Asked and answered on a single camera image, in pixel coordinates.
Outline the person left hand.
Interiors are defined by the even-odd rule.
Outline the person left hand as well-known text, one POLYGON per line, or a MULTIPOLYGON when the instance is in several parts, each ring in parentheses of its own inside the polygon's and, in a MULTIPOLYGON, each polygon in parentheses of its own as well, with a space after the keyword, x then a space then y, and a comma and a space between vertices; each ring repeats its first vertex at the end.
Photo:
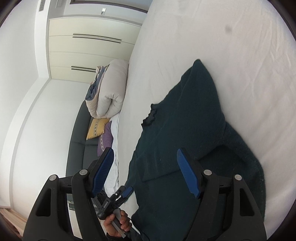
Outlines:
POLYGON ((121 238, 123 232, 129 232, 132 228, 128 214, 124 210, 120 209, 119 211, 121 218, 117 218, 115 214, 111 214, 103 222, 107 234, 111 237, 121 238))

